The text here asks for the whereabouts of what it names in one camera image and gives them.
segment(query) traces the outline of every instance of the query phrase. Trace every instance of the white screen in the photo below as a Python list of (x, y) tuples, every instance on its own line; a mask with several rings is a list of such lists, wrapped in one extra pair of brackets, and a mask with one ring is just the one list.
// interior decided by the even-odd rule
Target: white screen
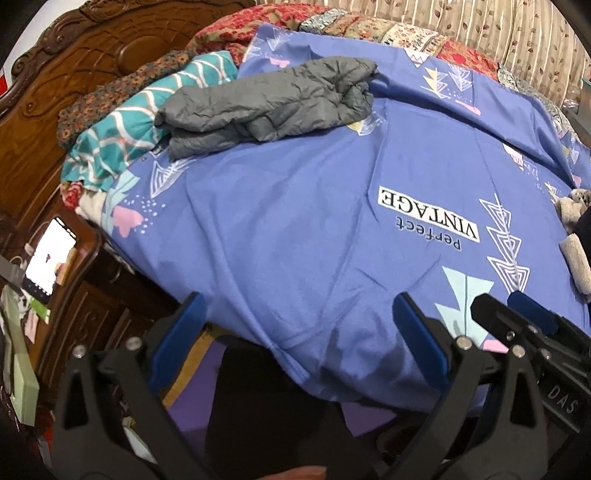
[(47, 294), (51, 294), (56, 282), (57, 264), (66, 262), (75, 244), (76, 240), (53, 219), (39, 240), (25, 275)]

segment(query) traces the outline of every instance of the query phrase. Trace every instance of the blue bed sheet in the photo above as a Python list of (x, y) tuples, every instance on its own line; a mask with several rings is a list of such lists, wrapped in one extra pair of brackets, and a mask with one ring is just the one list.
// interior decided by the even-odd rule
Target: blue bed sheet
[(591, 184), (589, 150), (536, 100), (402, 48), (263, 25), (239, 75), (330, 55), (378, 63), (368, 119), (174, 163), (145, 155), (103, 212), (124, 256), (179, 300), (201, 292), (211, 321), (330, 400), (432, 408), (392, 319), (401, 291), (480, 346), (494, 343), (470, 315), (481, 293), (524, 291), (591, 333), (552, 203)]

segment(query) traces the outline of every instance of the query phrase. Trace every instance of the pink print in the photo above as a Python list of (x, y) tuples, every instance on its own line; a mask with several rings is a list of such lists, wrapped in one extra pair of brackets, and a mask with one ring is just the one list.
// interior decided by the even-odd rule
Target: pink print
[(117, 205), (113, 209), (113, 223), (119, 228), (119, 233), (123, 238), (127, 238), (132, 228), (142, 223), (144, 217), (141, 213), (130, 208)]
[(456, 100), (456, 103), (459, 103), (460, 105), (465, 106), (472, 113), (475, 113), (476, 115), (480, 115), (480, 110), (478, 108), (476, 108), (475, 106), (468, 105), (467, 103), (464, 103), (460, 100)]
[(281, 67), (282, 69), (284, 69), (285, 67), (287, 67), (290, 64), (289, 60), (273, 59), (271, 57), (269, 57), (269, 61), (271, 62), (272, 65), (277, 65), (278, 67)]
[(500, 343), (499, 340), (485, 340), (484, 344), (482, 345), (482, 349), (489, 352), (498, 353), (507, 353), (509, 351), (509, 349)]

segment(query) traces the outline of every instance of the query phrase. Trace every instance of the bed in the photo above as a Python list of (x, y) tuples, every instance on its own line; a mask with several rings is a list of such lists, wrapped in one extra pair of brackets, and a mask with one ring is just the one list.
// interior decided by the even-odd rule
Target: bed
[[(591, 333), (554, 205), (591, 188), (589, 149), (552, 101), (443, 33), (343, 9), (261, 5), (211, 24), (248, 6), (95, 1), (58, 19), (0, 99), (13, 159), (0, 168), (24, 192), (3, 192), (2, 206), (33, 228), (60, 197), (132, 267), (177, 300), (203, 293), (212, 323), (328, 400), (432, 408), (392, 321), (403, 290), (483, 348), (499, 345), (467, 309), (480, 293), (522, 290)], [(371, 114), (349, 125), (176, 161), (161, 131), (122, 133), (125, 108), (144, 108), (134, 94), (156, 98), (174, 75), (231, 85), (336, 55), (380, 72)], [(121, 122), (101, 123), (116, 108)], [(137, 150), (110, 163), (118, 142)]]

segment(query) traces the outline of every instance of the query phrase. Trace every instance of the drawer handle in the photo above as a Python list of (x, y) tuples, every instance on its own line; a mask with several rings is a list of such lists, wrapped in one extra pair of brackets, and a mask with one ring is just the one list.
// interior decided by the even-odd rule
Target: drawer handle
[(119, 268), (117, 269), (117, 273), (115, 274), (115, 276), (113, 278), (111, 278), (109, 281), (111, 283), (115, 283), (117, 280), (119, 280), (120, 275), (121, 275), (121, 264), (119, 265)]

